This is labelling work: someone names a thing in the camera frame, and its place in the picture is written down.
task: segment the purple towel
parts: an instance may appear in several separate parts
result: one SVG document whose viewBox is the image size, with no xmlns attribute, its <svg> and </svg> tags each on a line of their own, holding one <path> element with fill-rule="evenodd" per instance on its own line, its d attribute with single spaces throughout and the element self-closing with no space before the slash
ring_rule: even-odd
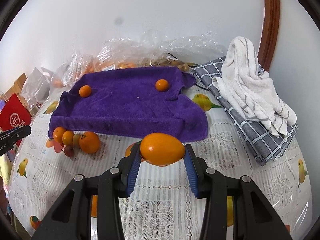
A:
<svg viewBox="0 0 320 240">
<path fill-rule="evenodd" d="M 159 92 L 155 83 L 166 79 L 170 86 Z M 110 70 L 84 75 L 70 90 L 63 92 L 60 104 L 51 116 L 48 136 L 62 126 L 72 131 L 93 131 L 143 138 L 149 133 L 170 134 L 182 142 L 207 137 L 204 111 L 182 88 L 195 84 L 195 78 L 176 67 L 148 67 Z M 92 93 L 79 96 L 89 85 Z"/>
</svg>

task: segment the gray plaid cloth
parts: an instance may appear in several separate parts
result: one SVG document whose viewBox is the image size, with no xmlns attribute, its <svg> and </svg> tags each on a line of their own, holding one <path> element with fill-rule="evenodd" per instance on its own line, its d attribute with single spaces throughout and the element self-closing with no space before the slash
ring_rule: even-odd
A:
<svg viewBox="0 0 320 240">
<path fill-rule="evenodd" d="M 193 72 L 199 80 L 211 91 L 219 103 L 224 107 L 224 111 L 234 121 L 234 125 L 245 141 L 252 149 L 252 154 L 255 160 L 264 166 L 268 161 L 276 161 L 284 154 L 293 136 L 297 133 L 298 126 L 288 125 L 287 141 L 280 136 L 277 138 L 271 135 L 269 131 L 261 124 L 261 122 L 247 121 L 243 119 L 238 112 L 220 95 L 220 92 L 212 84 L 212 77 L 221 77 L 221 67 L 226 57 L 218 58 L 206 64 L 196 66 Z"/>
</svg>

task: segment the logo on red bag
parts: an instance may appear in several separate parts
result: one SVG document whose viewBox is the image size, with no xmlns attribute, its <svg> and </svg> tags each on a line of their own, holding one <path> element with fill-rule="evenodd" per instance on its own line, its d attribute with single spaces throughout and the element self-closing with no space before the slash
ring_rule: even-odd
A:
<svg viewBox="0 0 320 240">
<path fill-rule="evenodd" d="M 19 125 L 20 123 L 20 117 L 18 116 L 18 114 L 13 113 L 10 116 L 10 125 L 15 128 Z"/>
</svg>

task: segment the orange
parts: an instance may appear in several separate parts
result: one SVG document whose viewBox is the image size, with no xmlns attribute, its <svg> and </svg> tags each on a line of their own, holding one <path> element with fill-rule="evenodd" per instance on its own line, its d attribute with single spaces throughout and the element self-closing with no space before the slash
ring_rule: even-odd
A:
<svg viewBox="0 0 320 240">
<path fill-rule="evenodd" d="M 97 217 L 97 205 L 98 205 L 98 196 L 93 195 L 92 196 L 92 203 L 91 203 L 91 216 Z"/>
<path fill-rule="evenodd" d="M 140 144 L 142 158 L 157 166 L 165 166 L 182 159 L 184 145 L 175 137 L 165 133 L 150 133 Z"/>
<path fill-rule="evenodd" d="M 66 129 L 64 129 L 63 127 L 59 126 L 56 129 L 54 129 L 53 131 L 53 139 L 57 142 L 57 143 L 63 143 L 62 141 L 62 136 L 64 134 L 64 132 L 66 131 Z"/>
<path fill-rule="evenodd" d="M 129 147 L 125 150 L 125 153 L 124 153 L 124 156 L 125 156 L 125 157 L 127 157 L 127 156 L 130 155 L 130 153 L 131 153 L 131 148 L 132 148 L 133 145 L 135 145 L 135 144 L 136 144 L 136 143 L 133 143 L 133 144 L 129 145 Z"/>
<path fill-rule="evenodd" d="M 79 90 L 79 95 L 83 98 L 88 97 L 89 95 L 91 95 L 91 87 L 88 85 L 81 87 Z"/>
<path fill-rule="evenodd" d="M 169 88 L 169 83 L 167 80 L 165 79 L 159 79 L 157 82 L 156 82 L 156 89 L 160 92 L 164 92 L 164 91 L 167 91 Z"/>
<path fill-rule="evenodd" d="M 62 135 L 62 143 L 64 145 L 69 145 L 69 146 L 72 146 L 73 145 L 73 136 L 75 134 L 72 132 L 72 131 L 65 131 Z"/>
<path fill-rule="evenodd" d="M 79 140 L 79 146 L 85 153 L 95 153 L 100 148 L 99 136 L 94 132 L 85 132 Z"/>
</svg>

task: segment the white tablecloth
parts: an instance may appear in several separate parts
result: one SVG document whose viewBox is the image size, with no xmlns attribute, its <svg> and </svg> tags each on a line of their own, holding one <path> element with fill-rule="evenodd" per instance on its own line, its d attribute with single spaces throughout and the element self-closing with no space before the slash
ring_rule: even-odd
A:
<svg viewBox="0 0 320 240">
<path fill-rule="evenodd" d="M 32 133 L 24 139 L 12 169 L 9 202 L 31 235 L 34 229 L 30 216 L 42 220 L 76 174 L 101 175 L 117 166 L 126 148 L 139 141 L 101 134 L 101 148 L 95 155 L 78 150 L 73 158 L 66 157 L 63 152 L 57 153 L 54 147 L 47 148 L 51 115 L 44 112 L 53 101 L 59 100 L 61 93 L 52 94 L 34 118 Z M 202 93 L 217 103 L 210 92 L 196 86 L 184 93 L 189 98 Z M 303 156 L 296 139 L 283 157 L 261 167 L 222 108 L 212 108 L 206 114 L 209 136 L 191 143 L 196 155 L 226 176 L 252 177 L 284 224 L 290 225 L 293 239 L 300 239 L 311 224 L 312 198 L 308 176 L 298 187 L 298 160 L 303 160 Z M 24 158 L 28 159 L 26 178 L 17 173 Z M 197 240 L 199 237 L 205 200 L 197 200 L 191 193 L 183 160 L 167 167 L 141 163 L 134 192 L 130 198 L 120 199 L 119 205 L 126 239 Z M 233 226 L 228 228 L 228 239 L 232 239 L 232 232 Z M 96 234 L 96 220 L 92 219 L 92 239 L 97 238 Z"/>
</svg>

